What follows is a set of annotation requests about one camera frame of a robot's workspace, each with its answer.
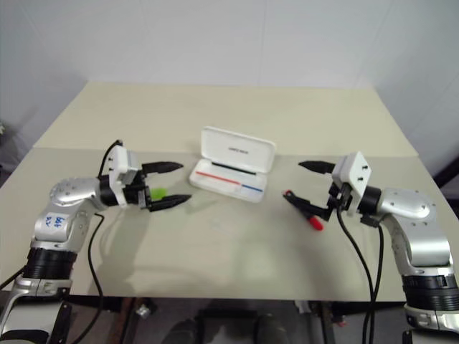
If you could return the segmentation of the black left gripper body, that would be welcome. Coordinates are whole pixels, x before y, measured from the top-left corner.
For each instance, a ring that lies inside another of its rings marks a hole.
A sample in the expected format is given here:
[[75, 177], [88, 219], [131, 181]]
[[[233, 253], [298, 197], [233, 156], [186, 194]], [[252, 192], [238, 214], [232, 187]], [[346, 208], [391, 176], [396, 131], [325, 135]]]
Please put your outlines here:
[[141, 209], [149, 209], [151, 205], [150, 188], [146, 183], [146, 174], [138, 171], [130, 184], [123, 188], [127, 204], [133, 204]]

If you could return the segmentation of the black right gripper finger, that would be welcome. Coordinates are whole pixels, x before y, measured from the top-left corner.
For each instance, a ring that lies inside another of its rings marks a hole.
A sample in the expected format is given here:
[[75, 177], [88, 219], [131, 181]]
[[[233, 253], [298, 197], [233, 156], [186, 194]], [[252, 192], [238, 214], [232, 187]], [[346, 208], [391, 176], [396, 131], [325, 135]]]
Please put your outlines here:
[[334, 163], [329, 163], [327, 161], [302, 161], [298, 165], [309, 171], [320, 174], [332, 174], [335, 168]]
[[292, 196], [292, 200], [294, 207], [296, 207], [303, 215], [317, 216], [324, 221], [328, 221], [333, 212], [333, 207], [331, 206], [327, 206], [326, 208], [315, 206], [309, 200], [298, 196]]

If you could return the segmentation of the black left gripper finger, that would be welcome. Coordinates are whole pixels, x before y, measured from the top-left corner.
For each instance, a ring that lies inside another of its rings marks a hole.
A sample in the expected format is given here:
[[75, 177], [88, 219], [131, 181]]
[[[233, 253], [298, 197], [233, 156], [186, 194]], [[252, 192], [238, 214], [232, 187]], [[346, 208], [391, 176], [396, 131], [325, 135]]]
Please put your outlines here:
[[170, 173], [183, 168], [183, 165], [172, 161], [159, 161], [152, 163], [144, 163], [142, 165], [142, 174], [147, 176], [152, 173]]
[[170, 195], [165, 196], [158, 201], [152, 201], [148, 205], [148, 210], [150, 212], [154, 211], [162, 211], [166, 209], [174, 208], [191, 198], [190, 194], [177, 194], [177, 195]]

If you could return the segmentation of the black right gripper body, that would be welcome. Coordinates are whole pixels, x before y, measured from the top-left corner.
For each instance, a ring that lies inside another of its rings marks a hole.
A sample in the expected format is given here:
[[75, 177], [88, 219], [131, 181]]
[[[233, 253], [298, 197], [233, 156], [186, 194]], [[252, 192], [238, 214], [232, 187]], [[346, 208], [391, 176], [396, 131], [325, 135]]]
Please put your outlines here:
[[333, 182], [328, 190], [329, 198], [326, 204], [326, 217], [330, 217], [333, 211], [340, 215], [347, 211], [353, 198], [351, 192], [352, 187], [350, 184], [343, 183], [338, 186]]

